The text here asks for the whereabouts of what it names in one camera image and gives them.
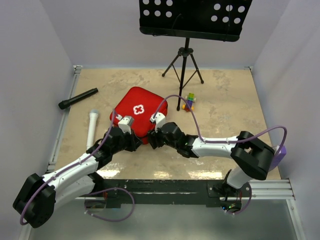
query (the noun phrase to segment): black music stand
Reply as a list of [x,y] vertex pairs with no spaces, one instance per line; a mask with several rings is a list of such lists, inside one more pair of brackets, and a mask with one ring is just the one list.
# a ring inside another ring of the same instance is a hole
[[[177,56],[162,74],[164,77],[173,67],[180,82],[179,96],[196,73],[201,83],[204,83],[193,56],[194,50],[189,48],[190,38],[236,42],[240,38],[251,2],[252,0],[139,0],[141,33],[185,38],[184,47],[179,48]],[[195,72],[184,84],[189,55]],[[180,56],[183,57],[183,62],[179,79],[174,63]],[[180,102],[179,98],[177,111],[180,110]]]

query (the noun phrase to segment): wooden tabletop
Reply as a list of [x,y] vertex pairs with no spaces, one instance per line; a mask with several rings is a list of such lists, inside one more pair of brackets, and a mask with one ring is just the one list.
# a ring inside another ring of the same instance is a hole
[[[75,94],[92,88],[99,92],[74,104],[68,116],[55,169],[59,169],[86,151],[89,112],[99,110],[95,139],[103,137],[110,125],[109,115],[131,87],[139,86],[159,96],[179,93],[179,82],[173,69],[162,77],[163,69],[83,69]],[[187,69],[186,79],[194,71]],[[227,138],[240,131],[257,134],[266,123],[249,70],[200,70],[204,84],[197,75],[183,89],[182,96],[194,93],[194,113],[201,135],[207,138]],[[177,111],[177,98],[168,99],[167,122],[175,122],[186,134],[197,134],[190,112]],[[270,144],[269,136],[260,137]],[[143,145],[136,152],[122,151],[98,173],[115,179],[223,179],[236,167],[232,159],[221,157],[184,158],[174,149],[164,146],[153,150]],[[278,180],[275,168],[268,179]]]

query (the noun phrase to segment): toy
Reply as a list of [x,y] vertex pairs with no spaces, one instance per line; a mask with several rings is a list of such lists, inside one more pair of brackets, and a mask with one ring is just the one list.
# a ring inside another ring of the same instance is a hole
[[[193,111],[195,108],[192,104],[196,102],[195,94],[190,92],[188,96],[185,96],[185,99]],[[190,109],[186,104],[182,105],[182,109],[186,112],[190,112]]]

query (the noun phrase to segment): red first aid kit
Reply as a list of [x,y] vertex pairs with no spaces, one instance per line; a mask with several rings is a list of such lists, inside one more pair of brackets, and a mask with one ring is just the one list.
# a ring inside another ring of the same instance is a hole
[[[134,86],[115,107],[117,115],[113,124],[117,126],[124,116],[133,117],[134,121],[131,128],[134,130],[135,135],[142,140],[143,144],[147,144],[147,133],[155,128],[155,124],[150,122],[150,117],[156,112],[163,99],[163,97],[142,87]],[[163,113],[166,116],[167,112],[168,103],[165,101],[159,109],[159,113]]]

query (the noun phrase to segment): black microphone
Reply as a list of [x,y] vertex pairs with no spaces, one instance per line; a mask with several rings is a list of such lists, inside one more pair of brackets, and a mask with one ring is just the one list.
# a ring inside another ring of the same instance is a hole
[[78,96],[74,96],[68,100],[63,100],[62,102],[60,102],[58,104],[58,106],[62,110],[66,109],[66,108],[70,107],[71,105],[73,105],[83,99],[86,99],[86,98],[92,96],[93,94],[96,94],[97,92],[98,92],[98,88],[93,88],[89,91],[86,91],[84,93],[79,94]]

